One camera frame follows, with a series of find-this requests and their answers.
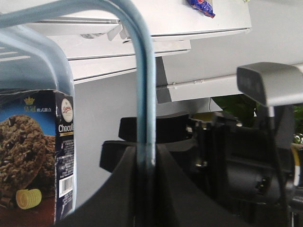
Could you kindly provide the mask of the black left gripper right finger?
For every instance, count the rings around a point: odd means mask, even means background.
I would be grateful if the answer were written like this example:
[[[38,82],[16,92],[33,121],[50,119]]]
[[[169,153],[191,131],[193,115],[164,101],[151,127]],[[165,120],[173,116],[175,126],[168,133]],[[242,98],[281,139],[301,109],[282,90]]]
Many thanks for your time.
[[[164,145],[157,146],[155,222],[159,227],[246,227],[185,175]]]

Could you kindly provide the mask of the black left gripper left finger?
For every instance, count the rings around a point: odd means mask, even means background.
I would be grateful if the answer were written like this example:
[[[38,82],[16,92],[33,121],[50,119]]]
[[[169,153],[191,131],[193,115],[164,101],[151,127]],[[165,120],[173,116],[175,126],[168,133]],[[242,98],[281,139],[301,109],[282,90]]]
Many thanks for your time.
[[[105,183],[57,227],[142,226],[142,144],[128,146]]]

